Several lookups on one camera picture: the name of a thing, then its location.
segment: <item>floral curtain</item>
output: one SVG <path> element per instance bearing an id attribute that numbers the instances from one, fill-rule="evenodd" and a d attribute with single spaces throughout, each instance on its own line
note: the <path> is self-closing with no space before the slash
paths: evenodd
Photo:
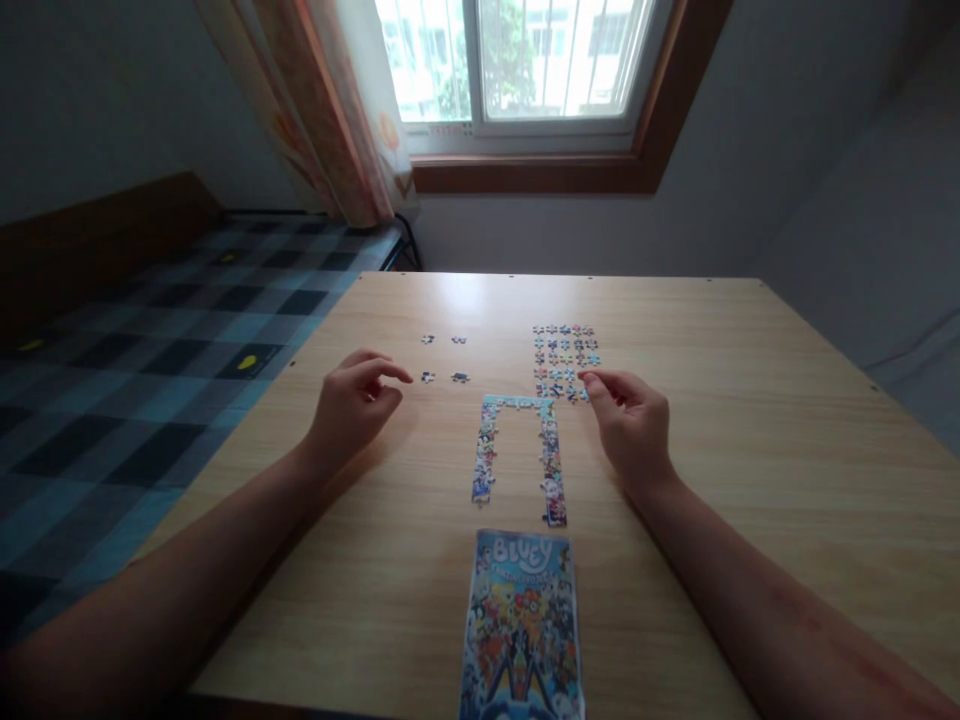
<path id="1" fill-rule="evenodd" d="M 374 0 L 196 0 L 303 207 L 372 227 L 414 207 Z"/>

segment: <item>wooden window trim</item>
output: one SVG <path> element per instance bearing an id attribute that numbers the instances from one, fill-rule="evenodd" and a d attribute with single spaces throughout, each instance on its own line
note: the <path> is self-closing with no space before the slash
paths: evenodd
<path id="1" fill-rule="evenodd" d="M 660 186 L 733 0 L 677 0 L 628 153 L 418 155 L 417 192 L 640 194 Z"/>

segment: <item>right hand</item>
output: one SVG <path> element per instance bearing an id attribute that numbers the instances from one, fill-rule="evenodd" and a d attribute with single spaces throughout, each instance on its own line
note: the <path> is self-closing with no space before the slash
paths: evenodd
<path id="1" fill-rule="evenodd" d="M 603 449 L 627 491 L 634 495 L 645 486 L 677 479 L 667 448 L 667 398 L 623 370 L 581 370 L 577 376 L 590 396 Z"/>

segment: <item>partially assembled puzzle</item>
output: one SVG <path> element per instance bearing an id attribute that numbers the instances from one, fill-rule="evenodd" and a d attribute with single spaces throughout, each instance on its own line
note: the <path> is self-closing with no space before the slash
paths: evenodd
<path id="1" fill-rule="evenodd" d="M 484 395 L 480 414 L 480 432 L 477 437 L 477 462 L 473 471 L 473 502 L 485 505 L 490 502 L 493 476 L 493 449 L 497 435 L 496 419 L 500 408 L 536 410 L 540 416 L 540 437 L 543 451 L 543 482 L 540 487 L 546 493 L 546 512 L 543 519 L 550 527 L 566 527 L 567 507 L 563 496 L 563 473 L 560 469 L 560 438 L 557 433 L 556 407 L 552 398 L 527 398 L 511 395 Z"/>
<path id="2" fill-rule="evenodd" d="M 540 487 L 546 496 L 546 512 L 543 519 L 550 527 L 566 527 L 567 508 L 563 495 L 563 473 L 560 469 L 560 441 L 557 435 L 557 416 L 554 400 L 566 398 L 571 404 L 578 401 L 590 402 L 587 391 L 575 385 L 577 370 L 596 367 L 600 364 L 600 355 L 596 352 L 600 345 L 594 337 L 594 330 L 587 325 L 534 325 L 534 362 L 533 369 L 537 397 L 516 397 L 512 395 L 484 395 L 483 410 L 480 416 L 480 432 L 477 437 L 477 460 L 473 472 L 472 500 L 477 505 L 490 502 L 493 484 L 493 458 L 496 439 L 497 413 L 502 407 L 517 410 L 533 409 L 540 416 L 540 437 L 543 440 L 543 452 L 540 462 L 543 465 L 543 482 Z M 436 335 L 423 336 L 424 344 L 432 344 Z M 465 335 L 450 338 L 454 344 L 464 345 Z M 436 375 L 424 371 L 422 380 L 432 382 Z M 470 375 L 455 372 L 450 376 L 454 383 L 461 385 L 470 380 Z"/>

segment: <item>plaid bed sheet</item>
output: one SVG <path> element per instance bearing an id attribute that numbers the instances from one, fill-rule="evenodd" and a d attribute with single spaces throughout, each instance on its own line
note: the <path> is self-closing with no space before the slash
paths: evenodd
<path id="1" fill-rule="evenodd" d="M 233 223 L 3 351 L 4 646 L 124 567 L 399 237 Z"/>

